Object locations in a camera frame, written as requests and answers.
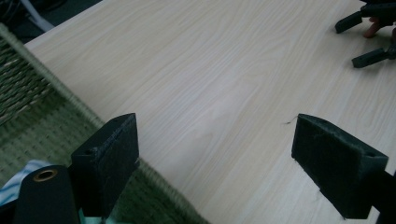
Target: dark floor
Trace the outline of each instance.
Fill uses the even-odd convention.
[[[47,1],[46,4],[41,5],[39,3],[43,0],[30,1],[34,6],[37,6],[35,8],[44,19],[57,26],[101,0],[45,0]],[[22,6],[19,6],[19,8],[20,13],[8,21],[7,26],[23,43],[26,43],[42,35],[43,32],[26,18]]]

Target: wooden table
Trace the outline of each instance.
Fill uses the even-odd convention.
[[[369,22],[337,35],[357,0],[108,0],[26,46],[102,119],[135,112],[141,156],[213,223],[344,221],[291,156],[317,116],[396,170],[396,63]]]

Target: black object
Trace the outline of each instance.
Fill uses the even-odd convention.
[[[106,123],[75,152],[66,169],[54,165],[26,176],[20,198],[0,206],[0,223],[79,223],[86,217],[110,215],[139,165],[135,114]]]
[[[324,119],[300,114],[291,156],[345,218],[367,218],[373,205],[381,223],[396,219],[395,177],[388,157]]]
[[[367,4],[363,6],[360,11],[345,17],[335,24],[337,34],[343,33],[345,30],[362,23],[361,18],[379,18],[381,26],[389,26],[395,22],[396,3],[391,3],[389,0],[372,0],[363,2],[366,2]],[[396,58],[395,50],[396,46],[395,44],[392,44],[386,52],[383,49],[377,49],[363,54],[352,60],[353,66],[356,68],[363,68],[386,59],[394,60]]]

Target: light blue fabric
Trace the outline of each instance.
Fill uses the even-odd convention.
[[[29,161],[22,170],[17,172],[8,182],[0,189],[0,206],[18,199],[20,194],[22,180],[40,168],[50,166],[47,161],[32,160]]]

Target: woven texture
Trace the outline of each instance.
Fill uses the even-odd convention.
[[[29,160],[70,165],[103,122],[0,24],[0,185]],[[207,223],[144,161],[116,204],[123,223]]]

